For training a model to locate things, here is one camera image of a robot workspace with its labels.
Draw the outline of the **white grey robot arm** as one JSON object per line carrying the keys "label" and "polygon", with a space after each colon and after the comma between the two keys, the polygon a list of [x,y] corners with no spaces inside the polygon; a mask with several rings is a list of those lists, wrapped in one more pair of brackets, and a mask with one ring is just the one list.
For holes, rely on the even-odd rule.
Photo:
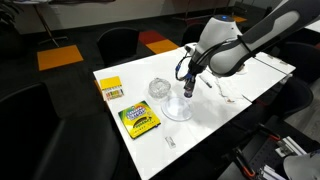
{"label": "white grey robot arm", "polygon": [[320,15],[320,0],[282,0],[264,19],[241,33],[232,18],[212,17],[203,29],[186,81],[194,83],[206,67],[218,77],[235,74],[258,52],[310,24]]}

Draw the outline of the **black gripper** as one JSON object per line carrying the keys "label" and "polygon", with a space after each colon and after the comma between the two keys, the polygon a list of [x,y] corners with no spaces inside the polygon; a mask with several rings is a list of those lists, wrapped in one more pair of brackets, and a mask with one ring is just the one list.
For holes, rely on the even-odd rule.
{"label": "black gripper", "polygon": [[184,76],[184,80],[186,83],[195,82],[195,78],[196,78],[196,74],[193,72],[188,72],[185,76]]}

